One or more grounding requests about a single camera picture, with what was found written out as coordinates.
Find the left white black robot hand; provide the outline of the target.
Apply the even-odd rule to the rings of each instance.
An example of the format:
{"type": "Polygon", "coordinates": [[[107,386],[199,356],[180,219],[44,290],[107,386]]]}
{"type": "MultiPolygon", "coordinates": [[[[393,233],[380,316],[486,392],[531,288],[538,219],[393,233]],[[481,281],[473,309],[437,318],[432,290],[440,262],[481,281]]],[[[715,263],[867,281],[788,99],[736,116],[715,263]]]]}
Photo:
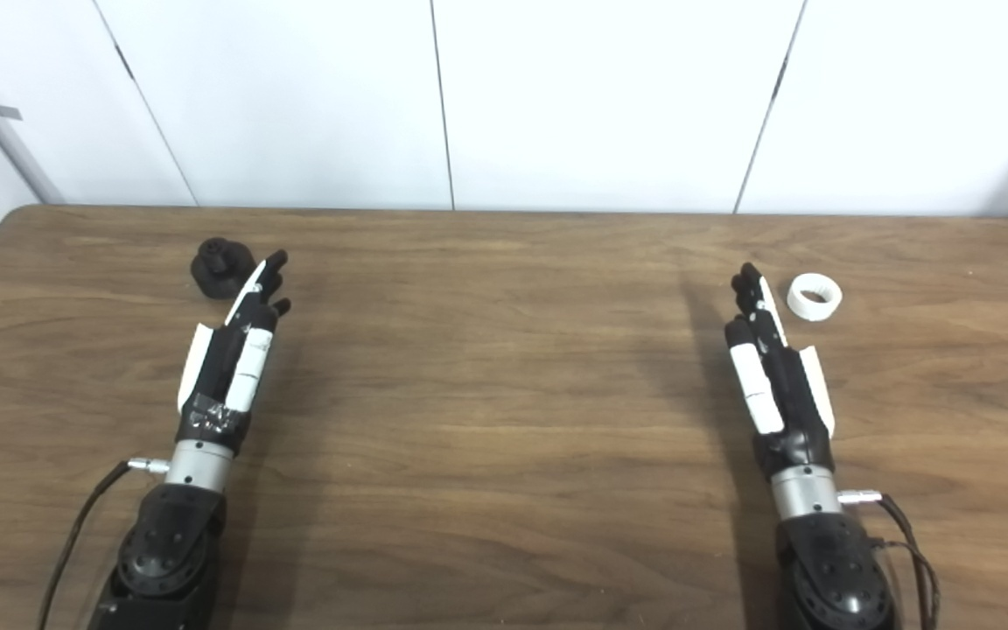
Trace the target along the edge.
{"type": "Polygon", "coordinates": [[[291,310],[287,298],[272,302],[288,261],[283,248],[273,252],[248,276],[223,324],[197,326],[178,388],[177,442],[240,454],[277,323],[291,310]]]}

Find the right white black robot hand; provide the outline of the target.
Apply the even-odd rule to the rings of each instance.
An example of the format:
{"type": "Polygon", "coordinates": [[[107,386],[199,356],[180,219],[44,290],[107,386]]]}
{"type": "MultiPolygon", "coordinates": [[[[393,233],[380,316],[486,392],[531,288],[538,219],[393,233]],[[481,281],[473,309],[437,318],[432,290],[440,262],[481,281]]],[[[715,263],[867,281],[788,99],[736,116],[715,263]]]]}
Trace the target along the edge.
{"type": "Polygon", "coordinates": [[[753,456],[764,478],[792,467],[836,470],[831,430],[800,351],[788,344],[759,268],[731,277],[738,314],[724,326],[733,370],[753,423],[753,456]]]}

